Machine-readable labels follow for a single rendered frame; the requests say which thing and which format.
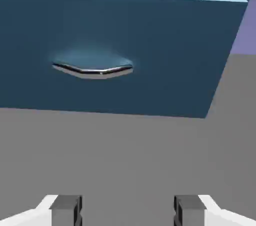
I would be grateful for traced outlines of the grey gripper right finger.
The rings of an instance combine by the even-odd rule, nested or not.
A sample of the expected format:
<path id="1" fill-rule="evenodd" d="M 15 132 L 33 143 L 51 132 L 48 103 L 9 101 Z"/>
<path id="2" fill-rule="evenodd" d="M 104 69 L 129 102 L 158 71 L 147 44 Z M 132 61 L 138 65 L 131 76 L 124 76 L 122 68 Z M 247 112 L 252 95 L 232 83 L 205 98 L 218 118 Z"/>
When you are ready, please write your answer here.
<path id="1" fill-rule="evenodd" d="M 222 209 L 210 195 L 175 195 L 173 226 L 256 226 L 256 220 Z"/>

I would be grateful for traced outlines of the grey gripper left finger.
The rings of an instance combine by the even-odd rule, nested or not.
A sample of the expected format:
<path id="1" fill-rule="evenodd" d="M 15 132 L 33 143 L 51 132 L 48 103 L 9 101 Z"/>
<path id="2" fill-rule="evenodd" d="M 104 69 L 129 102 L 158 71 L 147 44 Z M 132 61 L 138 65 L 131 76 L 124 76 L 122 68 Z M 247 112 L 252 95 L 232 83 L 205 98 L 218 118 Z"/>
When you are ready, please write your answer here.
<path id="1" fill-rule="evenodd" d="M 0 226 L 83 226 L 82 195 L 49 194 L 36 208 L 0 220 Z"/>

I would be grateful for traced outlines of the dark blue drawer front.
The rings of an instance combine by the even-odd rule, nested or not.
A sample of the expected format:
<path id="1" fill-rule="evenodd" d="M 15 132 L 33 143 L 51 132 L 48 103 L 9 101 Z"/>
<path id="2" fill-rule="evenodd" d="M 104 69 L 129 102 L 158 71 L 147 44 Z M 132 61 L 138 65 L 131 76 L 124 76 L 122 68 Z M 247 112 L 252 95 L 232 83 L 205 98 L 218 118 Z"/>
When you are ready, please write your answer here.
<path id="1" fill-rule="evenodd" d="M 205 118 L 247 0 L 0 0 L 0 107 Z M 84 69 L 133 72 L 81 79 Z"/>

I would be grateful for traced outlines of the dark blue cabinet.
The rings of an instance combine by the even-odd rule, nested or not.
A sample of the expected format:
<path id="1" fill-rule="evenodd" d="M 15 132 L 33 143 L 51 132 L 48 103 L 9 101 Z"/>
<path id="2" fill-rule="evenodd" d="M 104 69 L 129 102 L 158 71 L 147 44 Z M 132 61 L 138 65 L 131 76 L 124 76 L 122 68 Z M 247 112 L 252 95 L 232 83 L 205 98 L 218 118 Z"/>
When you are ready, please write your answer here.
<path id="1" fill-rule="evenodd" d="M 205 118 L 249 0 L 0 0 L 0 108 Z"/>

